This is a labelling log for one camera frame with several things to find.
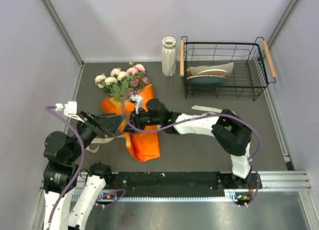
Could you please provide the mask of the orange wrapping paper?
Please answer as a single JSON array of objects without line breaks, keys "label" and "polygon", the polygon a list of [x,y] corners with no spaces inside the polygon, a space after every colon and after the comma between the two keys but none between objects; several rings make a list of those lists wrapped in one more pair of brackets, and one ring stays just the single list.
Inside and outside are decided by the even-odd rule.
[{"label": "orange wrapping paper", "polygon": [[[129,116],[130,112],[135,109],[135,106],[126,100],[124,103],[118,101],[115,98],[105,98],[100,104],[102,110],[107,113],[121,114],[125,113]],[[119,131],[124,135],[126,141],[126,148],[128,149],[131,156],[133,156],[139,162],[145,162],[160,157],[160,145],[159,136],[156,132],[154,133],[137,133],[129,134],[124,133],[124,127],[126,122],[123,122]]]}]

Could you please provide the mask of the white printed ribbon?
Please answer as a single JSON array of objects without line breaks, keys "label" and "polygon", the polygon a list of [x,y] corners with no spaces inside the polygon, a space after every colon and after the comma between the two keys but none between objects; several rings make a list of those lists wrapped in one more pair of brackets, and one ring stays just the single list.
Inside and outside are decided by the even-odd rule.
[{"label": "white printed ribbon", "polygon": [[[222,109],[217,109],[217,108],[212,108],[212,107],[205,107],[205,106],[198,106],[198,105],[194,105],[191,107],[193,110],[197,110],[197,111],[202,111],[205,113],[210,113],[210,114],[219,114],[222,112]],[[91,149],[90,146],[86,147],[86,150],[92,152],[92,153],[96,153],[100,147],[101,144],[106,144],[111,142],[112,140],[116,139],[116,138],[124,138],[124,135],[118,135],[116,137],[107,137],[107,138],[95,138],[93,139],[93,141],[91,142],[91,144],[97,144],[97,147],[94,149]]]}]

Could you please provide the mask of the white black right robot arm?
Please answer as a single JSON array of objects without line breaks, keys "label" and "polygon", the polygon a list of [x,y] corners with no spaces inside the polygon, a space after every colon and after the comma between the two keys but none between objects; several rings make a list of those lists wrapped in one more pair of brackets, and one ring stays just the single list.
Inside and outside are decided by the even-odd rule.
[{"label": "white black right robot arm", "polygon": [[131,96],[130,102],[135,107],[130,112],[125,133],[148,133],[146,127],[155,126],[154,132],[214,137],[230,154],[234,185],[244,188],[251,182],[249,151],[252,131],[230,110],[222,110],[219,114],[187,115],[169,111],[158,99],[147,101],[145,109],[142,107],[143,98],[139,95]]}]

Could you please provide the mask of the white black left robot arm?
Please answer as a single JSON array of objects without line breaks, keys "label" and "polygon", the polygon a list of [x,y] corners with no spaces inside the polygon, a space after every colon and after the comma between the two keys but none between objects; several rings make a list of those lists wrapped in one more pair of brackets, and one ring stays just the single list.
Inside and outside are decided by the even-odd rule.
[{"label": "white black left robot arm", "polygon": [[86,148],[96,137],[113,137],[124,120],[124,115],[95,115],[69,112],[64,115],[77,120],[71,128],[72,136],[61,131],[51,133],[45,140],[44,157],[48,164],[43,173],[45,198],[45,230],[83,230],[102,189],[113,183],[111,168],[96,163],[90,167],[85,187],[73,209],[70,209],[77,178],[82,165],[75,164],[84,158]]}]

